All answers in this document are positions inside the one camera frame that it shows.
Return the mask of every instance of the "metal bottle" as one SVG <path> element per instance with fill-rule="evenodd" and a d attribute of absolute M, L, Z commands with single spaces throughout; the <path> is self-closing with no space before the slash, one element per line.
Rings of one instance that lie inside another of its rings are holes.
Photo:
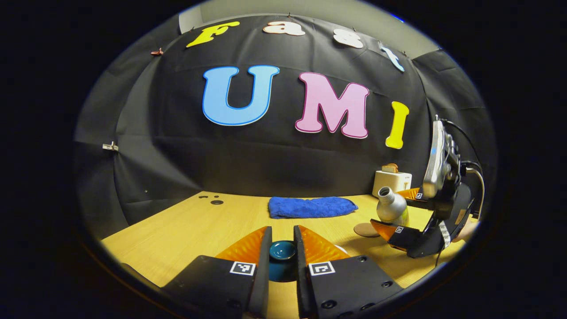
<path fill-rule="evenodd" d="M 378 199 L 376 213 L 380 221 L 400 226 L 408 224 L 408 204 L 400 194 L 394 193 L 389 187 L 382 187 L 378 191 Z"/>

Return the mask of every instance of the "letter m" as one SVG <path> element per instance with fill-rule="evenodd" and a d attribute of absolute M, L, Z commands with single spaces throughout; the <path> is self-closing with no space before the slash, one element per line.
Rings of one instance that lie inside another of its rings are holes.
<path fill-rule="evenodd" d="M 349 83 L 337 98 L 329 80 L 322 74 L 304 72 L 299 79 L 305 83 L 305 104 L 303 116 L 295 122 L 295 128 L 301 132 L 318 133 L 323 124 L 318 120 L 319 107 L 331 133 L 337 131 L 346 114 L 346 124 L 342 126 L 342 134 L 352 138 L 365 138 L 366 129 L 366 97 L 370 91 L 364 86 Z"/>

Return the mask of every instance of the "letter u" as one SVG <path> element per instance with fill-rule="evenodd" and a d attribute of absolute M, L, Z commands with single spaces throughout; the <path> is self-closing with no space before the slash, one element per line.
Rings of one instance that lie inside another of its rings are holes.
<path fill-rule="evenodd" d="M 203 74 L 207 79 L 203 94 L 203 113 L 210 121 L 225 126 L 240 126 L 258 121 L 270 104 L 272 78 L 280 69 L 271 65 L 255 65 L 248 69 L 254 75 L 252 100 L 242 108 L 229 105 L 230 79 L 238 74 L 238 68 L 223 66 L 210 69 Z"/>

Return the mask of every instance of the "coaster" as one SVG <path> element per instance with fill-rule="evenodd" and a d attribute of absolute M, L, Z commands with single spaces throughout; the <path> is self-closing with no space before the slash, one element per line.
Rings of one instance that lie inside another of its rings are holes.
<path fill-rule="evenodd" d="M 354 232 L 362 237 L 380 237 L 370 223 L 360 223 L 356 225 Z"/>

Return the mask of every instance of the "yellow letter i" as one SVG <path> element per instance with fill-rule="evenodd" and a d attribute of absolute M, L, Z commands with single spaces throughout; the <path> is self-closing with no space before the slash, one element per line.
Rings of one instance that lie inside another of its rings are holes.
<path fill-rule="evenodd" d="M 404 141 L 401 140 L 404 134 L 405 118 L 409 114 L 409 109 L 407 106 L 400 102 L 392 102 L 393 108 L 393 122 L 392 131 L 390 136 L 386 138 L 386 146 L 395 149 L 401 149 L 404 145 Z"/>

